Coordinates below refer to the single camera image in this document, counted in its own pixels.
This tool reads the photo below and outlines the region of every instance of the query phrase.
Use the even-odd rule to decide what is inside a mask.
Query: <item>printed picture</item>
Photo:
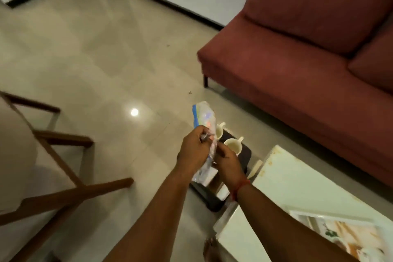
[[[372,223],[294,210],[289,214],[361,262],[385,261],[384,241]]]

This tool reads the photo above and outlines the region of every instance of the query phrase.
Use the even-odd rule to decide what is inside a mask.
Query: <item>sofa leg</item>
[[[205,88],[209,87],[208,80],[209,80],[209,78],[204,75],[203,76],[203,87],[205,87]]]

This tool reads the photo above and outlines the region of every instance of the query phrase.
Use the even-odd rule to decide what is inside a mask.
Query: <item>black tray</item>
[[[224,133],[219,141],[224,143],[229,138],[234,138],[234,136],[224,130]],[[242,152],[238,155],[238,158],[240,164],[242,165],[244,174],[247,173],[247,165],[251,159],[251,154],[251,150],[242,143]],[[194,192],[196,192],[199,198],[202,199],[210,211],[217,212],[220,211],[220,209],[223,207],[225,201],[217,198],[216,195],[214,195],[207,187],[204,187],[200,183],[196,183],[194,181],[190,183],[190,187],[192,190],[194,190]]]

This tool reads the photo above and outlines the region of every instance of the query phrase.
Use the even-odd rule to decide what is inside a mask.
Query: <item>human hand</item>
[[[229,191],[235,190],[241,182],[247,180],[236,153],[221,142],[217,142],[215,162],[220,178]]]
[[[208,132],[209,128],[199,125],[183,139],[174,170],[179,171],[181,175],[185,175],[189,181],[192,180],[194,174],[208,158],[213,137],[204,142],[200,140],[201,135]]]

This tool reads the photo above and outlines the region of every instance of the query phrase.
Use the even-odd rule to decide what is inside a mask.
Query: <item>red sofa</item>
[[[198,52],[219,84],[393,187],[393,0],[247,0]]]

